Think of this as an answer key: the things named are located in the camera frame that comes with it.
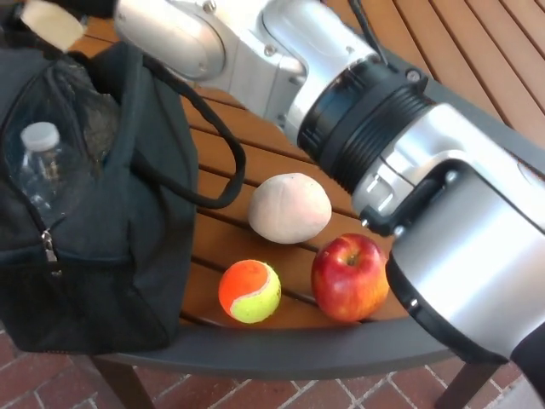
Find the table leg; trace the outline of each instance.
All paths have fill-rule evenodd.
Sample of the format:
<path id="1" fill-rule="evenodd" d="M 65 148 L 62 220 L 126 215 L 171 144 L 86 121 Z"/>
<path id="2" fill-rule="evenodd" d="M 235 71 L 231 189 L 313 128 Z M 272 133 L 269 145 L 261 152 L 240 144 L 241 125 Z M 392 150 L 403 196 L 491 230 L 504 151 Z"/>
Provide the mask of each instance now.
<path id="1" fill-rule="evenodd" d="M 435 409 L 463 409 L 499 367 L 491 364 L 464 365 L 435 402 Z"/>
<path id="2" fill-rule="evenodd" d="M 112 409 L 156 409 L 131 365 L 92 356 L 72 357 Z"/>

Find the apple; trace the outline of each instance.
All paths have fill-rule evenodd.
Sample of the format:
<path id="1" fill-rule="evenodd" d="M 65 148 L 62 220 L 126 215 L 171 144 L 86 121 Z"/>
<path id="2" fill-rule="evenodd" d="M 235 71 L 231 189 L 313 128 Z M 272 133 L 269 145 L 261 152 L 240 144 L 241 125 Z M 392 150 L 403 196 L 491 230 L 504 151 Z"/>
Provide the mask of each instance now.
<path id="1" fill-rule="evenodd" d="M 386 261 L 373 239 L 356 233 L 339 236 L 314 258 L 312 288 L 316 303 L 334 320 L 353 322 L 369 317 L 390 291 Z"/>

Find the bag handle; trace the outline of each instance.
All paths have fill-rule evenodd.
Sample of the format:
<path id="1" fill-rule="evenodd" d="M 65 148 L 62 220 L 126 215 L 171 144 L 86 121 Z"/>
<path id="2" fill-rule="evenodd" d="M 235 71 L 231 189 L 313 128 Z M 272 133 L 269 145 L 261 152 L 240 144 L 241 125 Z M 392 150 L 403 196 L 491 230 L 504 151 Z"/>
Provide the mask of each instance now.
<path id="1" fill-rule="evenodd" d="M 207 198 L 191 189 L 187 189 L 180 185 L 177 181 L 162 174 L 155 169 L 146 159 L 146 157 L 138 150 L 135 151 L 130 167 L 131 170 L 145 180 L 153 181 L 168 188 L 172 193 L 180 196 L 197 206 L 206 207 L 208 209 L 221 209 L 230 205 L 242 190 L 244 184 L 244 175 L 246 170 L 246 154 L 240 142 L 235 138 L 232 132 L 227 128 L 223 121 L 218 117 L 214 110 L 206 103 L 204 98 L 200 96 L 191 86 L 178 80 L 161 64 L 144 56 L 144 65 L 156 76 L 158 80 L 168 85 L 178 94 L 187 98 L 192 105 L 197 109 L 203 118 L 220 134 L 221 138 L 227 143 L 231 149 L 235 160 L 235 173 L 229 182 L 226 184 L 223 192 L 217 199 Z"/>

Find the plastic bottle cap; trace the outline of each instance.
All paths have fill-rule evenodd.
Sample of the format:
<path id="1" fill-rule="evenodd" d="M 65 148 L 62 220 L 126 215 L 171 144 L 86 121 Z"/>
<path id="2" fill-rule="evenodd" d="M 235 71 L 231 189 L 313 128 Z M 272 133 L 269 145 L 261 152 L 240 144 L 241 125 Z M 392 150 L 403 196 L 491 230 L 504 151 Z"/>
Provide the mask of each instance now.
<path id="1" fill-rule="evenodd" d="M 33 152 L 48 151 L 60 141 L 59 130 L 49 122 L 36 122 L 27 126 L 20 137 L 26 149 Z"/>

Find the wooden table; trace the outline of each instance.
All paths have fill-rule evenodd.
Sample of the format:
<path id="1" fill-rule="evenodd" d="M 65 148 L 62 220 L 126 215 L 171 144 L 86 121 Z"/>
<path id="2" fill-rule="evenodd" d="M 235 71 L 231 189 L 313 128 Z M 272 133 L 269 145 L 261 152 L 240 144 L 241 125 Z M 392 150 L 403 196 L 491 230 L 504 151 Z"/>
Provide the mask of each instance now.
<path id="1" fill-rule="evenodd" d="M 348 25 L 357 27 L 346 1 L 327 3 Z M 480 118 L 501 144 L 545 170 L 543 153 L 536 149 L 545 146 L 545 0 L 362 3 L 386 48 L 474 104 L 477 108 L 464 107 L 470 117 Z M 92 20 L 88 36 L 76 49 L 95 55 L 117 40 L 110 21 Z M 433 87 L 435 95 L 445 93 L 437 84 Z M 321 379 L 389 372 L 449 356 L 393 296 L 369 322 L 357 325 L 330 320 L 316 308 L 309 268 L 320 246 L 341 233 L 357 232 L 371 236 L 388 253 L 392 240 L 363 229 L 349 196 L 271 124 L 228 95 L 209 89 L 199 93 L 244 144 L 248 159 L 244 189 L 224 210 L 199 210 L 192 270 L 181 301 L 180 341 L 153 354 L 93 359 L 87 363 L 95 366 L 88 368 L 95 374 L 98 368 L 127 407 L 138 402 L 137 407 L 145 409 L 152 404 L 143 405 L 146 396 L 130 365 L 230 377 Z M 198 148 L 199 192 L 217 196 L 226 176 L 233 173 L 232 156 L 215 130 L 189 103 L 183 104 Z M 490 116 L 483 117 L 483 112 Z M 246 211 L 256 187 L 268 177 L 290 172 L 320 182 L 334 214 L 318 237 L 301 245 L 274 245 L 249 229 Z M 221 273 L 245 258 L 271 263 L 283 283 L 278 311 L 251 329 L 227 317 L 217 301 Z M 496 368 L 466 366 L 440 401 L 441 407 L 463 407 Z"/>

